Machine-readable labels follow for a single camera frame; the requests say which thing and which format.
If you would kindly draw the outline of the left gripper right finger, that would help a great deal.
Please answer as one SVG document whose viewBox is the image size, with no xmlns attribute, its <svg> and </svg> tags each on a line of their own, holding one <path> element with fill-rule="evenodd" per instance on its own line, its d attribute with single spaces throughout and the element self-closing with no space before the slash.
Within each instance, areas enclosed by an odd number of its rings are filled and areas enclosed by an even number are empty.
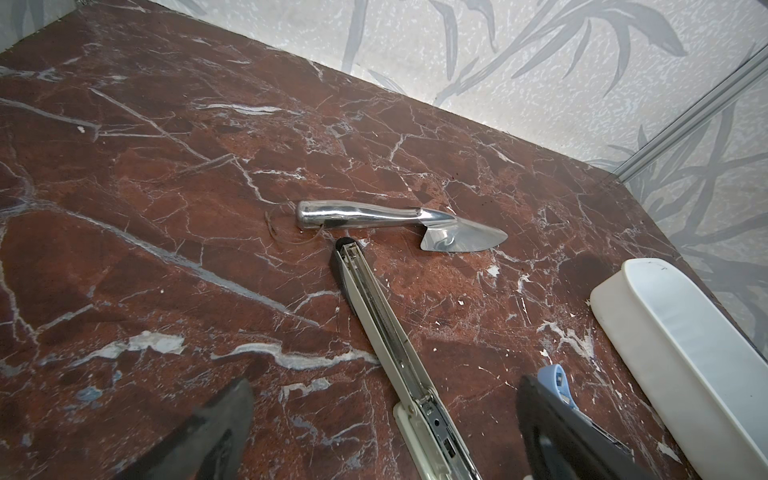
<svg viewBox="0 0 768 480">
<path fill-rule="evenodd" d="M 654 477 L 531 375 L 520 380 L 516 413 L 535 479 Z"/>
</svg>

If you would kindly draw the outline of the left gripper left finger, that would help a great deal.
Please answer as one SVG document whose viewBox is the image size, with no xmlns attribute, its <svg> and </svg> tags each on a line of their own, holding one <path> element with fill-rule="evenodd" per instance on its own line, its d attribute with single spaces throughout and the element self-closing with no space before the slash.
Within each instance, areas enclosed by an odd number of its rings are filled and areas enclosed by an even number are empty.
<svg viewBox="0 0 768 480">
<path fill-rule="evenodd" d="M 117 479 L 235 479 L 253 419 L 250 383 L 232 380 Z"/>
</svg>

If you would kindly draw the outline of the black white stapler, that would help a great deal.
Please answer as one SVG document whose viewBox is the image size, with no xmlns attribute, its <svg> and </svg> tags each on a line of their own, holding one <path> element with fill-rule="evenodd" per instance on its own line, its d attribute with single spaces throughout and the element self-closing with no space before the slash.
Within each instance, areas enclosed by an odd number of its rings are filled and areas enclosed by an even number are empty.
<svg viewBox="0 0 768 480">
<path fill-rule="evenodd" d="M 363 248 L 349 237 L 337 240 L 330 266 L 397 393 L 393 415 L 420 476 L 479 479 L 467 445 L 385 298 Z"/>
</svg>

